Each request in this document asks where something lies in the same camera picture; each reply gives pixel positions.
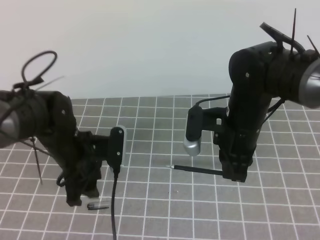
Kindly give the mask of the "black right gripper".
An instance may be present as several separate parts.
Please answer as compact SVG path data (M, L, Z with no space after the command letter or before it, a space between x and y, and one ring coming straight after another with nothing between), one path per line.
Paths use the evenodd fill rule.
M202 114L202 129L213 131L213 143L219 146L223 178L244 183L253 163L257 130L237 126L228 119L226 107L203 109Z

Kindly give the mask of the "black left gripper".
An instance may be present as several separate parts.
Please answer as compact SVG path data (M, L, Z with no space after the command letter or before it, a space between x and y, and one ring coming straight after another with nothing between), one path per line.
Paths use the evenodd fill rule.
M58 147L58 164L62 173L58 184L65 185L66 203L81 206L81 194L88 198L100 196L97 181L102 178L102 162L108 157L110 137L77 131Z

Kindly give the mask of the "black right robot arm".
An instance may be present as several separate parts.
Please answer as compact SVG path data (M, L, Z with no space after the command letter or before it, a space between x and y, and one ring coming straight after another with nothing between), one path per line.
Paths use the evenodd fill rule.
M232 81L227 107L204 109L196 102L188 111L184 147L188 155L201 151L203 131L214 133L221 170L174 165L173 169L220 175L244 182L263 124L286 101L315 109L320 106L320 53L305 49L267 23L272 41L235 52L228 65Z

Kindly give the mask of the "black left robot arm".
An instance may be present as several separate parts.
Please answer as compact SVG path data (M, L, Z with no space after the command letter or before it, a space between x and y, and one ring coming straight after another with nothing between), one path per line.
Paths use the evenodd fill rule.
M52 62L31 80L26 67L35 59L52 54ZM53 50L43 51L29 59L21 69L22 82L12 90L0 92L0 146L5 148L23 140L37 138L62 169L57 185L64 187L69 206L81 206L81 196L98 198L97 181L105 156L98 150L108 137L79 131L72 101L59 91L39 91L32 86L43 83L45 74L57 60Z

